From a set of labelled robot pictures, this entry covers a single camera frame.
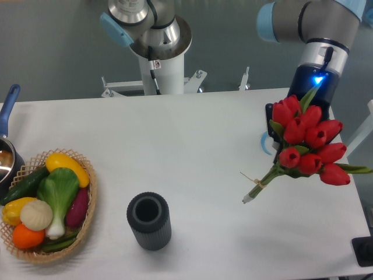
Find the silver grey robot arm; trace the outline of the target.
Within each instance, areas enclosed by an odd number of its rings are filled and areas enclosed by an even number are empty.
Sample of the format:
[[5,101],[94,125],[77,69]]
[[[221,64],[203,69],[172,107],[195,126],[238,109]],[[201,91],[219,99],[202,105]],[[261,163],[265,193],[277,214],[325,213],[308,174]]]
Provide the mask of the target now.
[[[276,1],[261,7],[256,29],[265,41],[302,41],[305,50],[289,94],[301,98],[313,86],[312,101],[329,118],[329,107],[362,20],[365,1]],[[184,55],[192,42],[187,22],[173,1],[109,1],[100,23],[139,60],[146,95],[187,91]]]

